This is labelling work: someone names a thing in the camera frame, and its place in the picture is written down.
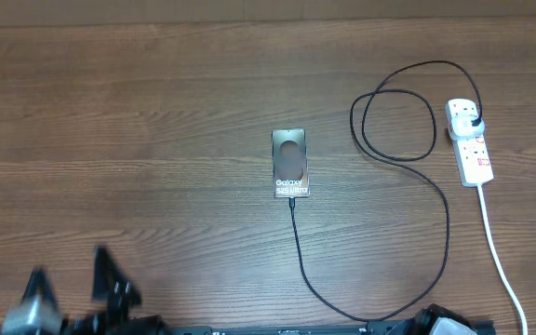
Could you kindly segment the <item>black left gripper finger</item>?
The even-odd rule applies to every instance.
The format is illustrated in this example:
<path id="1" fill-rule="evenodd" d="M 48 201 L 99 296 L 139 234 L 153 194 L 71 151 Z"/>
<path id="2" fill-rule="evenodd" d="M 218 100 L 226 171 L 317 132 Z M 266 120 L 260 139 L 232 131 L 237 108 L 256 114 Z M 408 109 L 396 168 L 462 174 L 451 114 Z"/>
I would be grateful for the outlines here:
<path id="1" fill-rule="evenodd" d="M 27 302 L 35 297 L 41 297 L 44 302 L 48 302 L 52 307 L 58 306 L 53 287 L 47 279 L 47 272 L 44 268 L 34 268 L 32 270 L 20 301 Z"/>
<path id="2" fill-rule="evenodd" d="M 91 298 L 102 301 L 124 295 L 127 283 L 127 277 L 115 263 L 108 248 L 96 246 Z"/>

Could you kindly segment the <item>Galaxy S25 Ultra smartphone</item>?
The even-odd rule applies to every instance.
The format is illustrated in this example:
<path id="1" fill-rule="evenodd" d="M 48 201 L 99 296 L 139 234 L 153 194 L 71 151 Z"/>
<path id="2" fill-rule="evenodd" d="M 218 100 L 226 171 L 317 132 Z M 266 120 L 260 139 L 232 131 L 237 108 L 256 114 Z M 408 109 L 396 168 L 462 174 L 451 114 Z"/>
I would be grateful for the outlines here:
<path id="1" fill-rule="evenodd" d="M 306 135 L 303 128 L 272 131 L 275 198 L 310 195 Z"/>

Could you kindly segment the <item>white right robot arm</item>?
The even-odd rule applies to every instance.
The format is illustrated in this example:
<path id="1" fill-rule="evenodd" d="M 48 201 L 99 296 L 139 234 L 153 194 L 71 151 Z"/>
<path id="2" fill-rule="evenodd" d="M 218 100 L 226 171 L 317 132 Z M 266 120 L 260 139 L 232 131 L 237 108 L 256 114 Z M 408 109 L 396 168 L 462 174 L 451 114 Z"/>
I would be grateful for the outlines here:
<path id="1" fill-rule="evenodd" d="M 491 321 L 470 324 L 438 305 L 431 305 L 412 319 L 408 334 L 496 335 L 497 332 Z"/>

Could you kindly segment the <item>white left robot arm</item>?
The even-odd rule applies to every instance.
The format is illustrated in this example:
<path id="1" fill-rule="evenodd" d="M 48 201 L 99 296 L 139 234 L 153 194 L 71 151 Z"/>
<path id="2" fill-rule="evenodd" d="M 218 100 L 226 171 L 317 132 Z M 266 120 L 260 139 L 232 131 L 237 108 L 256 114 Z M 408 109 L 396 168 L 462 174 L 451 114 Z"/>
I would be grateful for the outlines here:
<path id="1" fill-rule="evenodd" d="M 133 318 L 132 308 L 142 304 L 141 294 L 133 282 L 114 262 L 104 246 L 95 247 L 91 298 L 105 307 L 93 314 L 71 319 L 60 312 L 46 270 L 35 268 L 22 295 L 15 327 L 4 332 L 13 334 L 163 334 L 160 316 Z"/>

